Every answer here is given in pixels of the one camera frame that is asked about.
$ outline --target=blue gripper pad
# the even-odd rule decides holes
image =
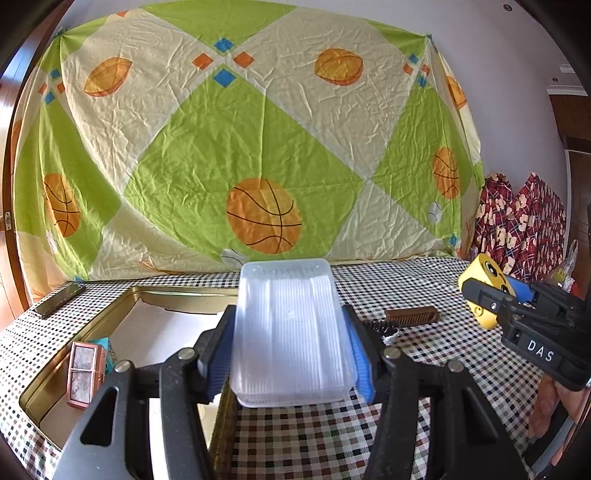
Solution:
[[[531,302],[534,299],[534,291],[530,288],[529,284],[510,276],[507,276],[507,280],[511,287],[513,287],[513,290],[515,290],[515,296],[519,303]]]
[[[357,365],[357,383],[355,384],[355,388],[357,389],[357,393],[363,397],[366,403],[371,403],[375,397],[372,365],[365,354],[365,350],[359,340],[357,331],[345,309],[343,309],[343,315],[347,322],[349,339],[351,340],[351,347],[353,348],[353,357],[355,358],[355,364]]]
[[[222,391],[230,373],[235,317],[236,306],[228,305],[197,362],[199,372],[207,379],[206,395],[209,401]]]

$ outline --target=bedsheet backdrop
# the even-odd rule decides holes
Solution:
[[[61,33],[17,139],[35,299],[68,278],[463,255],[483,185],[465,95],[429,36],[248,0]]]

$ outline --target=smartphone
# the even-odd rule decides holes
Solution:
[[[60,308],[64,303],[67,303],[80,293],[86,290],[84,285],[80,285],[78,283],[72,283],[68,285],[66,288],[60,290],[56,293],[53,297],[48,298],[47,300],[42,301],[39,305],[37,305],[33,311],[38,314],[42,319],[46,319],[54,313],[58,308]]]

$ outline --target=plastic lid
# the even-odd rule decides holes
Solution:
[[[242,267],[230,387],[245,407],[342,400],[357,380],[351,342],[326,260]]]

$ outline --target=plastic bag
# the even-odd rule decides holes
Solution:
[[[544,279],[544,283],[554,285],[562,288],[564,291],[570,292],[573,287],[573,270],[577,262],[577,255],[579,254],[579,241],[573,240],[570,244],[569,253],[565,259],[556,265]]]

